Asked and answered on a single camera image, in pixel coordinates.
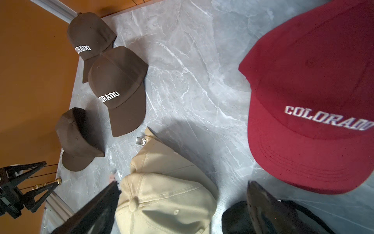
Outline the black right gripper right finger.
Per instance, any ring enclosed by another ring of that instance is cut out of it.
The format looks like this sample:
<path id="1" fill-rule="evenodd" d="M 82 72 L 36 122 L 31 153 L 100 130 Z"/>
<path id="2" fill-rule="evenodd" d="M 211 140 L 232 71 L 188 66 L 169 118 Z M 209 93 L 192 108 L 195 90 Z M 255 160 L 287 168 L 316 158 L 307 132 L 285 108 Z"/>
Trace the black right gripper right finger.
<path id="1" fill-rule="evenodd" d="M 275 199 L 256 181 L 246 191 L 248 211 L 256 234 L 314 234 L 295 209 Z"/>

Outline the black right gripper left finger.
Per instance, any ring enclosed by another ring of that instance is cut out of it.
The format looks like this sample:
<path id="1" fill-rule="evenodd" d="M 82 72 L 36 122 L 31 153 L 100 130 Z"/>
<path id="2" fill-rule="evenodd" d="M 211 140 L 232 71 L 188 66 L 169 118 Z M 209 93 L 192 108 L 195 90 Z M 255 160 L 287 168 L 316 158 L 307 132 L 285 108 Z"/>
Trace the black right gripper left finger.
<path id="1" fill-rule="evenodd" d="M 121 191 L 113 181 L 53 234 L 109 234 L 115 222 L 115 212 Z"/>

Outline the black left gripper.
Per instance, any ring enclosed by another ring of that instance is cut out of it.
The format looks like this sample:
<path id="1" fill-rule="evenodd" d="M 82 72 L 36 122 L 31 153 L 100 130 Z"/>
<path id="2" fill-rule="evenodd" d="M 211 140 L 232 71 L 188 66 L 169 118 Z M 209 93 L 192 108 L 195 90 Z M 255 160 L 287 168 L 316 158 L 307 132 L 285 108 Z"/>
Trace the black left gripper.
<path id="1" fill-rule="evenodd" d="M 25 207 L 35 213 L 50 194 L 59 186 L 57 183 L 27 192 L 25 195 L 18 185 L 38 172 L 45 161 L 1 168 L 1 216 L 8 213 L 13 219 L 22 215 Z"/>

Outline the black cap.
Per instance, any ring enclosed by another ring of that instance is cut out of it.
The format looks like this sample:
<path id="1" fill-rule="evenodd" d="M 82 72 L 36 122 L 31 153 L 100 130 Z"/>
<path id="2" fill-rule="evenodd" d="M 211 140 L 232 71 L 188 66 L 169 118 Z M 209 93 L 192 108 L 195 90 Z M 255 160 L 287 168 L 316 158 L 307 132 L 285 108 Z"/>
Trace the black cap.
<path id="1" fill-rule="evenodd" d="M 278 201 L 295 209 L 299 219 L 316 231 L 315 234 L 334 233 L 322 219 L 313 214 L 309 209 L 293 201 Z M 256 234 L 248 211 L 247 200 L 234 204 L 223 213 L 222 232 L 224 234 Z"/>

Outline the beige cap front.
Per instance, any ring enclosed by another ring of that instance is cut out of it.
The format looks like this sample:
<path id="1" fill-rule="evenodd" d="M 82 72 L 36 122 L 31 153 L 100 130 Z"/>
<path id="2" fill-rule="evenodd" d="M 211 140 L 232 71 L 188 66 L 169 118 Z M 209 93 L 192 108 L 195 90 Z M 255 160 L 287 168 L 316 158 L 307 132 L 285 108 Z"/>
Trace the beige cap front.
<path id="1" fill-rule="evenodd" d="M 160 174 L 122 179 L 115 217 L 122 234 L 209 234 L 217 202 L 202 184 Z"/>

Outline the beige cap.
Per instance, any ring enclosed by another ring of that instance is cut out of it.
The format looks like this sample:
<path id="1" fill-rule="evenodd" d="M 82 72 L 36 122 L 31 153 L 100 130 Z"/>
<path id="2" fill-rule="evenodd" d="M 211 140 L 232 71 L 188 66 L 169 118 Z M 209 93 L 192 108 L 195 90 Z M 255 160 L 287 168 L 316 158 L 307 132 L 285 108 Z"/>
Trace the beige cap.
<path id="1" fill-rule="evenodd" d="M 122 179 L 115 217 L 122 234 L 209 234 L 217 202 L 202 184 L 160 174 Z"/>
<path id="2" fill-rule="evenodd" d="M 215 199 L 218 198 L 219 192 L 214 182 L 194 163 L 165 145 L 148 127 L 145 129 L 144 139 L 146 144 L 131 159 L 131 173 L 153 173 L 198 182 Z"/>

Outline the beige cap back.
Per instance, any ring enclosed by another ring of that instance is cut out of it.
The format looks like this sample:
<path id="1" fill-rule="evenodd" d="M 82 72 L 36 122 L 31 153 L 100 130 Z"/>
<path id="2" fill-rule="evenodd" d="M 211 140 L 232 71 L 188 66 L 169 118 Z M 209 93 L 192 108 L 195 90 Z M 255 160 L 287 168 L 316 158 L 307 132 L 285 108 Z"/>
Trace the beige cap back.
<path id="1" fill-rule="evenodd" d="M 198 182 L 215 199 L 218 198 L 219 192 L 214 182 L 194 163 L 165 145 L 148 127 L 145 129 L 144 139 L 146 144 L 131 159 L 131 173 L 153 173 Z"/>

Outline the maroon cap front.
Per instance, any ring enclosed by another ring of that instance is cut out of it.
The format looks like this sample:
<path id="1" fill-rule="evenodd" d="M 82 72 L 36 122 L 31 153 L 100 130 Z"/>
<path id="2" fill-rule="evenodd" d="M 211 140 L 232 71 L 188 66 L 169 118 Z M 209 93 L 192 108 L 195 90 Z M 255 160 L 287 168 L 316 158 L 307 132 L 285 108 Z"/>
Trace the maroon cap front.
<path id="1" fill-rule="evenodd" d="M 275 178 L 344 194 L 374 170 L 374 3 L 330 1 L 260 38 L 239 65 L 248 144 Z"/>

